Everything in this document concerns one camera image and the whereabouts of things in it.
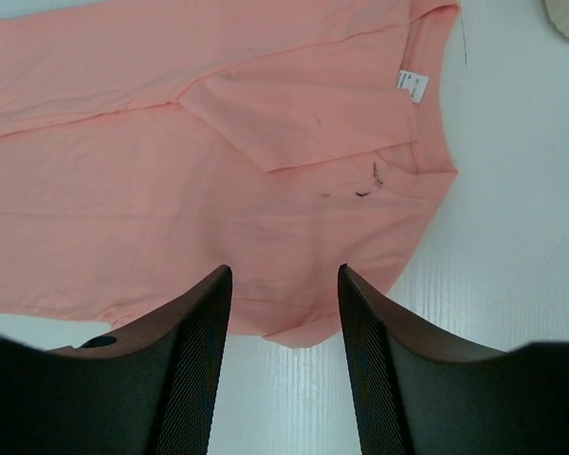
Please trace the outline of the pink t shirt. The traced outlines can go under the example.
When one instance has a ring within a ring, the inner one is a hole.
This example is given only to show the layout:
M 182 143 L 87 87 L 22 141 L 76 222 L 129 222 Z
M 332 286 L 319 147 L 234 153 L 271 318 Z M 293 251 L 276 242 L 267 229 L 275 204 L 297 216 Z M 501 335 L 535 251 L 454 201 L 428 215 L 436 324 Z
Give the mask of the pink t shirt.
M 456 170 L 454 1 L 106 1 L 0 20 L 0 313 L 123 326 L 215 267 L 309 347 L 389 290 Z

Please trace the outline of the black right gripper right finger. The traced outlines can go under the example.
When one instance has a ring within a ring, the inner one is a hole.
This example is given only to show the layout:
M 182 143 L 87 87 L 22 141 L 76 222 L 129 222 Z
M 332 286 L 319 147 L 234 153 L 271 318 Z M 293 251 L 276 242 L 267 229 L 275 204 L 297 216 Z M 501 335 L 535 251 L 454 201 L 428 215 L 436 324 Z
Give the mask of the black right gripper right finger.
M 382 295 L 348 265 L 340 322 L 365 454 L 569 454 L 569 342 L 503 352 Z

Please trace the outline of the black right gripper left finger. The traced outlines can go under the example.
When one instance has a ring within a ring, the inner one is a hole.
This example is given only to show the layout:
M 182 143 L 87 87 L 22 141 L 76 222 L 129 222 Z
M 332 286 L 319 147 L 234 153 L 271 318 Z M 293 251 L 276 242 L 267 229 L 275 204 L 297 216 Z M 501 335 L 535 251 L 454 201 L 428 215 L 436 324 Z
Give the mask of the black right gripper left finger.
M 82 346 L 0 337 L 0 454 L 204 454 L 232 273 Z

